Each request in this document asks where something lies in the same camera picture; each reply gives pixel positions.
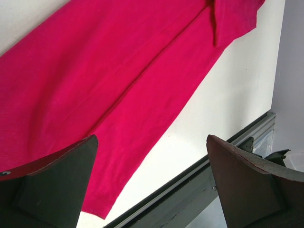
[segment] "folded fabric corner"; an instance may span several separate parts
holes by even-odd
[[[215,45],[231,43],[257,26],[257,10],[265,0],[215,0]]]

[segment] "white table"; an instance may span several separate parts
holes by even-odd
[[[66,2],[0,0],[0,54]],[[284,5],[285,0],[266,0],[257,28],[225,50],[125,186],[107,219],[82,212],[78,228],[106,225],[205,156],[208,134],[227,139],[270,109]]]

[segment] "folded cloth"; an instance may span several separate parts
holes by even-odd
[[[96,134],[83,211],[105,218],[262,3],[71,0],[0,57],[0,171]]]

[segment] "red cloth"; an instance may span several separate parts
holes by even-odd
[[[263,1],[71,0],[0,58],[0,170],[96,134],[83,211],[105,218]]]

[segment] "table surface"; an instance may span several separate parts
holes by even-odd
[[[1,0],[0,55],[66,2]],[[284,5],[285,0],[266,0],[257,28],[225,50],[129,180],[106,220],[82,212],[78,228],[108,224],[205,156],[208,134],[228,139],[270,109]]]

